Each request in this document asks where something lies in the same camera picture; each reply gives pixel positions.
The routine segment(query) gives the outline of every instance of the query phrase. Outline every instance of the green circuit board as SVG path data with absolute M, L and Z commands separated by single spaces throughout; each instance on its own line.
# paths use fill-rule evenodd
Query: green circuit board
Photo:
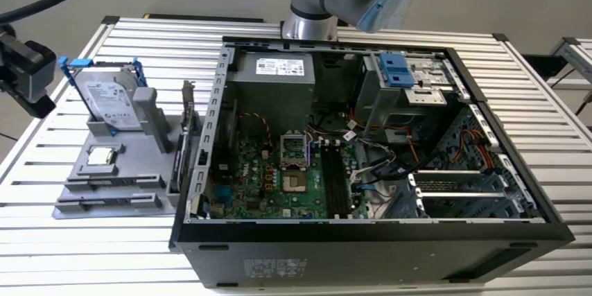
M 306 171 L 283 171 L 280 168 L 280 150 L 274 149 L 268 158 L 264 159 L 262 155 L 264 148 L 266 143 L 260 141 L 250 141 L 248 139 L 239 141 L 236 173 L 230 193 L 231 200 L 227 200 L 223 211 L 219 210 L 218 214 L 214 214 L 214 218 L 327 218 L 320 147 L 312 145 L 311 162 Z M 354 147 L 343 146 L 340 151 L 344 165 L 348 166 L 348 169 L 355 168 L 354 163 L 358 163 L 358 161 Z M 290 181 L 290 175 L 303 177 L 296 185 L 302 185 L 302 181 L 304 181 L 306 188 L 292 188 L 284 183 Z M 352 217 L 367 217 L 364 203 L 362 203 L 360 209 L 352 212 Z

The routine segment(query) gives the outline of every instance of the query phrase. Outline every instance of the white label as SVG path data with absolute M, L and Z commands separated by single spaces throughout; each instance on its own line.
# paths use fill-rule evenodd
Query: white label
M 356 133 L 355 133 L 354 131 L 348 131 L 348 132 L 343 135 L 343 138 L 344 138 L 347 141 L 350 141 L 350 140 L 352 140 L 352 139 L 355 138 L 355 136 L 356 136 Z
M 268 76 L 304 76 L 304 60 L 260 58 L 256 73 Z
M 106 123 L 119 130 L 140 127 L 126 88 L 115 82 L 87 82 L 90 98 Z
M 354 130 L 356 126 L 358 126 L 358 123 L 356 123 L 355 120 L 352 119 L 352 120 L 348 122 L 348 128 L 350 128 L 351 130 Z

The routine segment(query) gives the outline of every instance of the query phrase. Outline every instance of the metal frame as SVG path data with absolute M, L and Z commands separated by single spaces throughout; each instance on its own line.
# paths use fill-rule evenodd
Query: metal frame
M 99 30 L 86 53 L 92 50 L 94 58 L 106 61 L 139 56 L 148 67 L 148 83 L 159 89 L 159 104 L 166 113 L 180 112 L 180 104 L 174 104 L 180 101 L 178 87 L 183 79 L 194 80 L 202 115 L 207 102 L 204 89 L 212 83 L 222 36 L 275 38 L 280 33 L 276 24 L 163 19 L 120 19 Z M 568 123 L 571 112 L 554 106 L 559 98 L 539 90 L 532 73 L 522 69 L 490 34 L 382 31 L 367 35 L 352 28 L 340 28 L 340 41 L 415 44 L 458 50 L 576 241 L 482 286 L 447 284 L 402 290 L 394 284 L 279 288 L 251 293 L 590 295 L 592 150 Z M 34 121 L 2 165 L 0 203 L 6 206 L 0 204 L 0 261 L 6 263 L 2 266 L 6 273 L 0 286 L 24 286 L 15 291 L 28 294 L 51 290 L 147 296 L 170 293 L 171 289 L 176 293 L 199 293 L 203 286 L 190 263 L 183 256 L 168 253 L 172 217 L 60 221 L 50 217 L 63 179 L 87 137 L 84 106 L 70 93 L 64 82 L 54 94 L 54 98 L 59 97 L 58 112 L 43 122 Z

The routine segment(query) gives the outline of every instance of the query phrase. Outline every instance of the red wire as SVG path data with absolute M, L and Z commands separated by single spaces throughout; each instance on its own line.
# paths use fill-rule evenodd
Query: red wire
M 263 118 L 262 115 L 255 112 L 244 112 L 243 114 L 239 114 L 239 118 L 243 116 L 255 116 L 262 120 L 263 125 L 266 126 L 267 140 L 270 141 L 270 146 L 272 146 L 272 144 L 271 144 L 271 130 L 270 130 L 270 125 L 267 124 L 266 118 Z

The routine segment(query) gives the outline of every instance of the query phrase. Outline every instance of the motherboard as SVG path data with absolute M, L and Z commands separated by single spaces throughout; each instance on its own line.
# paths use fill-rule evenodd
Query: motherboard
M 218 184 L 214 188 L 212 218 L 335 218 L 332 198 L 339 198 L 340 194 L 346 200 L 340 207 L 348 208 L 342 217 L 367 218 L 364 199 L 352 202 L 347 185 L 351 170 L 358 168 L 354 146 L 331 147 L 340 158 L 340 166 L 332 166 L 331 171 L 332 177 L 336 172 L 340 174 L 339 194 L 334 193 L 332 187 L 326 187 L 323 157 L 331 150 L 323 146 L 324 143 L 307 142 L 303 138 L 304 150 L 295 138 L 286 138 L 284 146 L 280 141 L 274 142 L 275 148 L 266 141 L 239 139 L 234 180 L 231 184 Z M 283 163 L 287 159 L 300 158 L 306 161 L 304 165 L 286 166 Z

